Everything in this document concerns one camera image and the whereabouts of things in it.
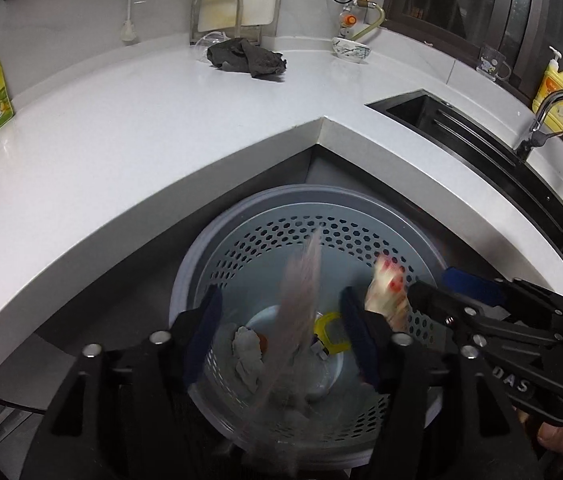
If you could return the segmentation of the white tissue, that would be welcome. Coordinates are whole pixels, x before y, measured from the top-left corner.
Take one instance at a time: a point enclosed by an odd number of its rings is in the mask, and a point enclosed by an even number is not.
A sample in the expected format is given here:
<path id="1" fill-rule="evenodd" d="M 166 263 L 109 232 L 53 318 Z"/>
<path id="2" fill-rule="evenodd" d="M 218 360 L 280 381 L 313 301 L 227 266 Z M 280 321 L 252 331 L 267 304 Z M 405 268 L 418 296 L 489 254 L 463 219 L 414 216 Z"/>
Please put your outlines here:
<path id="1" fill-rule="evenodd" d="M 249 327 L 239 327 L 234 333 L 232 347 L 238 377 L 251 393 L 256 393 L 264 368 L 259 335 Z"/>

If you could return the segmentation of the pink paper sheet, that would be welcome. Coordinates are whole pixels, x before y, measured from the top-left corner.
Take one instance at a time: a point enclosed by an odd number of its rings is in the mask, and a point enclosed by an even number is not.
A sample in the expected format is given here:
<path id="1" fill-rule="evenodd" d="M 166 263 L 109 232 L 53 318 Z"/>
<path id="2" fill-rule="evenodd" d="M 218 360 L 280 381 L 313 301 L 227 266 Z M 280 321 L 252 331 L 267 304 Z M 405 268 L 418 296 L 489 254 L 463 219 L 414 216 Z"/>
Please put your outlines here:
<path id="1" fill-rule="evenodd" d="M 273 325 L 261 383 L 240 434 L 248 453 L 266 460 L 284 474 L 298 469 L 299 441 L 305 434 L 306 365 L 314 335 L 319 277 L 321 230 L 315 230 L 301 252 L 292 255 L 280 281 L 280 306 Z M 266 411 L 273 405 L 290 418 L 293 435 L 280 443 L 268 434 Z"/>

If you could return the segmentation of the black bag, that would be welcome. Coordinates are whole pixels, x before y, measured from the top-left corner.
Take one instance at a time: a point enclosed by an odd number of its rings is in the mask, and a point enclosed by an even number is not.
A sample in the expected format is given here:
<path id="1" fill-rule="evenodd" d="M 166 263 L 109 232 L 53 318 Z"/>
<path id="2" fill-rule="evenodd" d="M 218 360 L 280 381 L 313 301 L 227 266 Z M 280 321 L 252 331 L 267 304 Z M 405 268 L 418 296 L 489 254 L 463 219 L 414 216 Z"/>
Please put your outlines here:
<path id="1" fill-rule="evenodd" d="M 249 74 L 252 78 L 282 76 L 287 70 L 283 55 L 251 44 L 248 39 L 233 38 L 208 47 L 207 60 L 225 72 Z"/>

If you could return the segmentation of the clear plastic cup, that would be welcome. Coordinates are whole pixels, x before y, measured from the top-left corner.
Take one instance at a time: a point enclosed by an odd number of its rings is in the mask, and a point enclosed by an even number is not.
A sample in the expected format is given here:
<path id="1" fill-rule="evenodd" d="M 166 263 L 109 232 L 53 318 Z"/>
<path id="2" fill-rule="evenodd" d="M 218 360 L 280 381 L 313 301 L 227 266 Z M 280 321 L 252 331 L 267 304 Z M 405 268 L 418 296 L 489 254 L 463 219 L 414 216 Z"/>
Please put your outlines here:
<path id="1" fill-rule="evenodd" d="M 208 50 L 216 44 L 222 44 L 226 40 L 228 40 L 228 36 L 225 32 L 219 32 L 218 30 L 207 32 L 193 45 L 194 58 L 198 62 L 208 63 Z"/>

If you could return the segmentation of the grey perforated trash bin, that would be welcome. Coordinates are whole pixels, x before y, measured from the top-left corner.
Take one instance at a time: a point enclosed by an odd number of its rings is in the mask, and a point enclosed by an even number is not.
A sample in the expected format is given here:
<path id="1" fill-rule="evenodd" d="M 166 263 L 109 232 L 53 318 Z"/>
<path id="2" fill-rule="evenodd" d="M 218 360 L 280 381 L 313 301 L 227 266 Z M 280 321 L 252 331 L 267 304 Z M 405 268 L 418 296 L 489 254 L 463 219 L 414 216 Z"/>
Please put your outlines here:
<path id="1" fill-rule="evenodd" d="M 170 311 L 219 297 L 188 392 L 233 443 L 305 468 L 366 464 L 388 400 L 363 384 L 340 314 L 377 268 L 393 304 L 437 285 L 445 263 L 395 209 L 343 188 L 286 185 L 224 211 L 176 275 Z"/>

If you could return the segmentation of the black kitchen sink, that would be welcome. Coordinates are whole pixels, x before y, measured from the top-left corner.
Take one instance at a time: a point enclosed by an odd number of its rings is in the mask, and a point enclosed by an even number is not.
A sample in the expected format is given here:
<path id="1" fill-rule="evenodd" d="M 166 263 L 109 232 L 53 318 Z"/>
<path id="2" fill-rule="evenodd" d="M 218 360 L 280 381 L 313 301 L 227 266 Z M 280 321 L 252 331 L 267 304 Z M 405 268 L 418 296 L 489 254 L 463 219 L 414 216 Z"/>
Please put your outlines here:
<path id="1" fill-rule="evenodd" d="M 367 106 L 437 144 L 479 174 L 530 220 L 563 258 L 563 200 L 489 130 L 423 90 Z"/>

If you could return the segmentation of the clear glass mug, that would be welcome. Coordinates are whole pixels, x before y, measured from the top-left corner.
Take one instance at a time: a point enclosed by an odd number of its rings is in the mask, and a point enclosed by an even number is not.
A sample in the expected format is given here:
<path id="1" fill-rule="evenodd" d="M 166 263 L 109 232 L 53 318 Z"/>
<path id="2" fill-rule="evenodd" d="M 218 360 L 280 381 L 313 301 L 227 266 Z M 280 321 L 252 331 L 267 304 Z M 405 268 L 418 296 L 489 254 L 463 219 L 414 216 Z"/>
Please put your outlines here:
<path id="1" fill-rule="evenodd" d="M 488 44 L 481 47 L 475 69 L 491 81 L 506 81 L 511 75 L 511 67 L 507 64 L 505 55 Z"/>

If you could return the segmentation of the patterned ceramic bowl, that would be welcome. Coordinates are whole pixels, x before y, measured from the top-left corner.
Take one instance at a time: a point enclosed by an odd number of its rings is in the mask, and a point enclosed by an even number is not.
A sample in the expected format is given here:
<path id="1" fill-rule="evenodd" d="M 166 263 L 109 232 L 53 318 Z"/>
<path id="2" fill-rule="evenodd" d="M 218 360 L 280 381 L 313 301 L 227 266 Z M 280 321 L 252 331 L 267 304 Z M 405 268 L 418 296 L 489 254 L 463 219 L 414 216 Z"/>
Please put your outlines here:
<path id="1" fill-rule="evenodd" d="M 370 47 L 350 39 L 333 37 L 331 40 L 332 52 L 337 58 L 356 64 L 361 64 L 370 56 Z"/>

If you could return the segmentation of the white bottle brush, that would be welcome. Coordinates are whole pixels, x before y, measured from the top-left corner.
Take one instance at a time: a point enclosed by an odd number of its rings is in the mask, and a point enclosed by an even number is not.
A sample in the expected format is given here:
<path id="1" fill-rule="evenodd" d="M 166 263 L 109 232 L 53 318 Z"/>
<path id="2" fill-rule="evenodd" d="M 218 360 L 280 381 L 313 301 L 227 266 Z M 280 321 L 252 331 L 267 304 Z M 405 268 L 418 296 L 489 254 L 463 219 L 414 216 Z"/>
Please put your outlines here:
<path id="1" fill-rule="evenodd" d="M 120 39 L 125 46 L 132 46 L 138 41 L 137 33 L 132 21 L 133 0 L 125 0 L 125 19 L 120 32 Z"/>

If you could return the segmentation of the metal cutting board stand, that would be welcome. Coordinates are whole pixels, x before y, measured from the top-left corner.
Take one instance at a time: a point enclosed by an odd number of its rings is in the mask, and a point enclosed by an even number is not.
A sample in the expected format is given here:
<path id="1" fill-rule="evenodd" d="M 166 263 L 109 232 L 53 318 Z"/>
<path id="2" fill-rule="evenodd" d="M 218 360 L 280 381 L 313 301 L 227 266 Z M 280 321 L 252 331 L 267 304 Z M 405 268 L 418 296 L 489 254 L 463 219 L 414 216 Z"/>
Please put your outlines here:
<path id="1" fill-rule="evenodd" d="M 262 25 L 246 25 L 244 0 L 193 0 L 190 5 L 190 32 L 192 46 L 207 32 L 223 32 L 230 38 L 245 38 L 260 46 Z"/>

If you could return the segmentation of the dark window frame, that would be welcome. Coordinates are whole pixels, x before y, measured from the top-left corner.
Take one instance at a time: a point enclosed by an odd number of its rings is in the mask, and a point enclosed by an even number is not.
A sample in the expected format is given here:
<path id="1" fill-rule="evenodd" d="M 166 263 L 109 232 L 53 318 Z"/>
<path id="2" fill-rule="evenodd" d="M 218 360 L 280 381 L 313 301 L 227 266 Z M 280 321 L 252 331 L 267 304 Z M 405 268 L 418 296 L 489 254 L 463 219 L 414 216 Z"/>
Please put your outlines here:
<path id="1" fill-rule="evenodd" d="M 502 86 L 530 102 L 550 46 L 563 53 L 563 0 L 385 0 L 383 26 L 475 67 L 485 48 L 504 57 Z"/>

